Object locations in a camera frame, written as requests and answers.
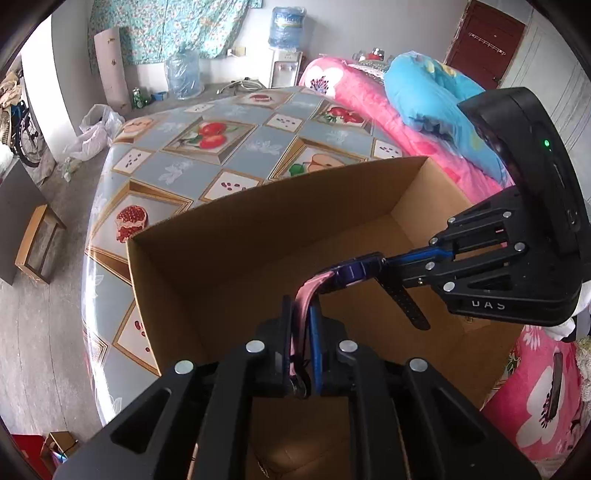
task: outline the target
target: small cardboard box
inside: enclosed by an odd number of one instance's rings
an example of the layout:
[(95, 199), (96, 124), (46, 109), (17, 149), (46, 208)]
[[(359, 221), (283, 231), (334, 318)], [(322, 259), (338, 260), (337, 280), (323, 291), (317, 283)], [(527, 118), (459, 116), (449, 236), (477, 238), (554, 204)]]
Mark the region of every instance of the small cardboard box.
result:
[(41, 461), (51, 473), (55, 473), (57, 466), (51, 455), (51, 451), (61, 453), (66, 458), (69, 458), (79, 447), (78, 440), (70, 432), (51, 432), (47, 435), (41, 447)]

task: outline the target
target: wooden chair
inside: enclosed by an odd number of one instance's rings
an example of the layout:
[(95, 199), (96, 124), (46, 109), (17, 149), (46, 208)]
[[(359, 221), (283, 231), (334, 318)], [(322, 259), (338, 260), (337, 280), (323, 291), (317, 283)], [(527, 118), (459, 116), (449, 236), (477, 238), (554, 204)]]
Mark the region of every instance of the wooden chair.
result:
[[(43, 257), (41, 258), (41, 264), (39, 267), (34, 268), (29, 265), (29, 257), (31, 255), (31, 249), (33, 248), (33, 244), (35, 243), (35, 237), (39, 233), (41, 228), (41, 224), (45, 217), (53, 218), (55, 224), (53, 229), (51, 230), (51, 235), (49, 237), (49, 241), (47, 242), (47, 246), (45, 251), (43, 252)], [(31, 220), (29, 220), (29, 225), (27, 226), (27, 230), (25, 231), (25, 235), (22, 237), (21, 246), (18, 249), (17, 259), (15, 260), (14, 264), (21, 269), (23, 273), (31, 277), (33, 280), (37, 282), (42, 282), (44, 284), (48, 284), (46, 278), (41, 275), (41, 270), (43, 269), (43, 264), (45, 263), (45, 259), (47, 258), (47, 252), (49, 251), (49, 247), (51, 245), (51, 241), (53, 240), (54, 235), (56, 234), (57, 228), (62, 228), (66, 230), (66, 226), (63, 222), (58, 218), (56, 213), (51, 209), (49, 205), (39, 205), (31, 215)]]

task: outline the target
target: blue container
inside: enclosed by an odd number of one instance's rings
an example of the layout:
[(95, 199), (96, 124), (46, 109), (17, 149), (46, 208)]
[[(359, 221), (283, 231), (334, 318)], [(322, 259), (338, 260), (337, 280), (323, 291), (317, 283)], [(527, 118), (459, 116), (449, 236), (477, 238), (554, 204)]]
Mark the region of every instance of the blue container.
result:
[(305, 8), (275, 7), (271, 15), (269, 46), (286, 50), (300, 48), (305, 17)]
[(186, 50), (185, 45), (164, 63), (168, 91), (179, 100), (199, 95), (205, 86), (199, 77), (199, 50)]

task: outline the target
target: brown door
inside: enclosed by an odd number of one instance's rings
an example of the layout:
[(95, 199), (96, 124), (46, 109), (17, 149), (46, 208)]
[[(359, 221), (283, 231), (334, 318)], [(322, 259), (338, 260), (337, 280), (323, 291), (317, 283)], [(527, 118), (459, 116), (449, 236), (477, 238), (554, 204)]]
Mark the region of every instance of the brown door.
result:
[(525, 25), (515, 18), (473, 1), (466, 12), (447, 64), (481, 87), (498, 87), (521, 41)]

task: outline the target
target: blue pillow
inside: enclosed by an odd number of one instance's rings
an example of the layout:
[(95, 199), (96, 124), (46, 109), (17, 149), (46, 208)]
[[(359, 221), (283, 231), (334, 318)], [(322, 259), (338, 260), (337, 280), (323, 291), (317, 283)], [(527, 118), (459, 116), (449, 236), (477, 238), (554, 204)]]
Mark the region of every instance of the blue pillow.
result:
[(501, 159), (477, 135), (457, 104), (484, 92), (461, 72), (414, 51), (396, 57), (384, 74), (388, 100), (402, 121), (418, 132), (450, 140), (458, 152), (501, 185), (507, 172)]

